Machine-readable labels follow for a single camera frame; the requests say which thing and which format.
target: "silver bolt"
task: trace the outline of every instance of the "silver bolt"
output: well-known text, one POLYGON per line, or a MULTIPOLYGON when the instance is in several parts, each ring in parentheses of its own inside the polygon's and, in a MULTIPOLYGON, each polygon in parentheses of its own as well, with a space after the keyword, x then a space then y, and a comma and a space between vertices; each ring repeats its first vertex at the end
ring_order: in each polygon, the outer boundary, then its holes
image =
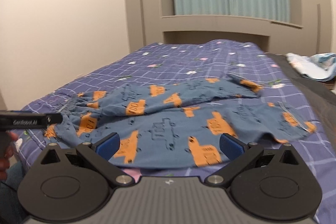
POLYGON ((132 182, 132 177, 130 177, 128 175, 121 175, 121 176, 117 176, 115 181, 120 183, 120 184, 128 184, 128 183, 132 182))
POLYGON ((224 178, 222 176, 212 175, 212 176, 209 176, 207 178, 207 180, 211 184, 219 184, 219 183, 222 183, 224 181, 224 178))

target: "finger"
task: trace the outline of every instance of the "finger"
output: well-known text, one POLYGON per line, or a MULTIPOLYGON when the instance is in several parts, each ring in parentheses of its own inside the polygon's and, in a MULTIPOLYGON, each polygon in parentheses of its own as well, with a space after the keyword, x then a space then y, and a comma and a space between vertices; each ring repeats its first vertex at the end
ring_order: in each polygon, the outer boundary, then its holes
POLYGON ((9 165, 10 163, 8 160, 1 159, 0 160, 0 172, 7 170, 9 168, 9 165))
POLYGON ((6 180, 7 179, 7 173, 6 172, 0 172, 0 180, 6 180))
POLYGON ((17 141, 19 139, 18 135, 14 132, 7 132, 7 134, 11 137, 13 141, 17 141))
POLYGON ((6 153, 5 153, 5 159, 9 159, 13 155, 14 155, 14 148, 13 148, 13 146, 9 146, 6 150, 6 153))

